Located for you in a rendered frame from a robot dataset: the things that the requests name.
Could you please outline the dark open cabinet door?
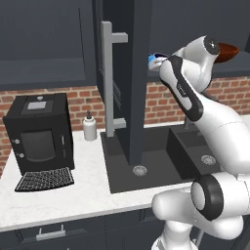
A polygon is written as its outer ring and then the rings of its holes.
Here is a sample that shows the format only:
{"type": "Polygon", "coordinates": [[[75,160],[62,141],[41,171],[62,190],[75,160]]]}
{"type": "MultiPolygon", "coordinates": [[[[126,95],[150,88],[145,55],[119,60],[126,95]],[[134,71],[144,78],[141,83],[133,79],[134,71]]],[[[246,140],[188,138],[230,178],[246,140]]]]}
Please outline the dark open cabinet door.
{"type": "Polygon", "coordinates": [[[92,0],[97,86],[104,102],[102,21],[112,32],[128,34],[127,43],[112,45],[113,116],[124,118],[126,127],[115,129],[130,165],[142,161],[148,48],[152,0],[92,0]]]}

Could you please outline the dark base cabinet door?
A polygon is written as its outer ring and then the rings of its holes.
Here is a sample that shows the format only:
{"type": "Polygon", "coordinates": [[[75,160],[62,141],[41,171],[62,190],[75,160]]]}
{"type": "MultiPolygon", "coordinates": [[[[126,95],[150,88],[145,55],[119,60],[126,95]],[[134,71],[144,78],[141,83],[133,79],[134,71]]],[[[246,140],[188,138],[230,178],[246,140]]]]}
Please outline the dark base cabinet door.
{"type": "Polygon", "coordinates": [[[151,250],[163,228],[150,208],[107,215],[106,250],[151,250]]]}

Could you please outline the white soap dispenser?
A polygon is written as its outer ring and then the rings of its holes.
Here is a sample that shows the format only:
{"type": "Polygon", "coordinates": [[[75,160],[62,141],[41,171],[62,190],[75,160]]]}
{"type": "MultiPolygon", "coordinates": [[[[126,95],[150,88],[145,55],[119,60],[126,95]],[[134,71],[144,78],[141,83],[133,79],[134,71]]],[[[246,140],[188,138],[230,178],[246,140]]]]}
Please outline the white soap dispenser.
{"type": "Polygon", "coordinates": [[[83,131],[86,141],[91,142],[97,138],[97,122],[90,111],[87,111],[87,115],[84,117],[83,131]]]}

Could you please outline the black double sink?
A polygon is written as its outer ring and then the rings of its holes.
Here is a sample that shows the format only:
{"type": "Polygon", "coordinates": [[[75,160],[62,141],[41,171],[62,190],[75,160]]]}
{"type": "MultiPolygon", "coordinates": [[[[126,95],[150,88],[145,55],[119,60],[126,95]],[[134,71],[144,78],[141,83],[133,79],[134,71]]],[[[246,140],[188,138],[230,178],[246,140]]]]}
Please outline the black double sink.
{"type": "Polygon", "coordinates": [[[111,193],[192,182],[221,171],[220,163],[194,125],[144,129],[142,163],[130,166],[116,135],[101,132],[111,193]]]}

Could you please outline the blue and white cup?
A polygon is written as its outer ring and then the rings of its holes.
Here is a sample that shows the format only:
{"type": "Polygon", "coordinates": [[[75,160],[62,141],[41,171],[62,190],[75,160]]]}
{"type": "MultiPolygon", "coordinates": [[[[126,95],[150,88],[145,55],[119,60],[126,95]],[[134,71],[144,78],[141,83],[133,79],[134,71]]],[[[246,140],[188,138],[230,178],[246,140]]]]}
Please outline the blue and white cup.
{"type": "Polygon", "coordinates": [[[148,69],[158,71],[161,64],[167,59],[166,55],[155,53],[148,56],[148,69]]]}

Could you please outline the black coffee machine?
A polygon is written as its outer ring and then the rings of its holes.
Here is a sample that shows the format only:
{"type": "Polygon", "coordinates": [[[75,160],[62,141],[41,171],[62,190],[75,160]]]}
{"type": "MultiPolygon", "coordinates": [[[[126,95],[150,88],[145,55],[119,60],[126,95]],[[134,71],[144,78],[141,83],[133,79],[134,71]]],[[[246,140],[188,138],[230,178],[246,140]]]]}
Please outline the black coffee machine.
{"type": "Polygon", "coordinates": [[[3,121],[21,172],[16,192],[74,183],[73,138],[65,93],[18,96],[3,121]]]}

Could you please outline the dark drawer front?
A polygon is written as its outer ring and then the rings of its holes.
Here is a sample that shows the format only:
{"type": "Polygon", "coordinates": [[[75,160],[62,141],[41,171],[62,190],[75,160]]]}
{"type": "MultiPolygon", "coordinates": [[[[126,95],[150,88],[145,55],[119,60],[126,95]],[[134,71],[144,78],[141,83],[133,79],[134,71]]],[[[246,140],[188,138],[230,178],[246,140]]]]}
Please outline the dark drawer front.
{"type": "Polygon", "coordinates": [[[106,250],[104,217],[68,221],[59,224],[15,229],[15,241],[19,250],[106,250]],[[37,241],[39,229],[51,232],[65,229],[65,237],[37,241]]]}

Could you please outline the brown bowl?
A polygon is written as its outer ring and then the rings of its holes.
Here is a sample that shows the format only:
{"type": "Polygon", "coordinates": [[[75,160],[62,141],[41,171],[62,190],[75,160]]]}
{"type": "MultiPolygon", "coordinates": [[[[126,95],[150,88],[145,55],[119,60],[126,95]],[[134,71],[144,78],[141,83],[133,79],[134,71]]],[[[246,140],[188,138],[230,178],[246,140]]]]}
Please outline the brown bowl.
{"type": "Polygon", "coordinates": [[[233,59],[239,52],[239,49],[231,44],[220,43],[220,54],[217,56],[215,63],[224,63],[233,59]]]}

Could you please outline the dark closed wall cabinet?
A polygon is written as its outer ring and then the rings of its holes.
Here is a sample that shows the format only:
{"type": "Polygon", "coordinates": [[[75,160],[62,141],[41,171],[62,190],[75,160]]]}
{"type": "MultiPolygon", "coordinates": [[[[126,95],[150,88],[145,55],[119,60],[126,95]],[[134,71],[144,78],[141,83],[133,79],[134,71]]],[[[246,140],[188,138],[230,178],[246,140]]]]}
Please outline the dark closed wall cabinet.
{"type": "Polygon", "coordinates": [[[0,91],[96,84],[92,0],[0,0],[0,91]]]}

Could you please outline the dark open wall cabinet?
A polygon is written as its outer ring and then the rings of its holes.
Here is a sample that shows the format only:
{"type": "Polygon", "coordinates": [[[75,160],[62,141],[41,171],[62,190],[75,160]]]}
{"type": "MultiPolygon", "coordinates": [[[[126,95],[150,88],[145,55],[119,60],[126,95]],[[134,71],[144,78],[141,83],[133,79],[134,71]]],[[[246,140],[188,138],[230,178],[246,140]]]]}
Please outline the dark open wall cabinet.
{"type": "Polygon", "coordinates": [[[214,78],[250,77],[250,0],[152,1],[151,54],[171,55],[203,35],[239,49],[233,59],[214,65],[214,78]]]}

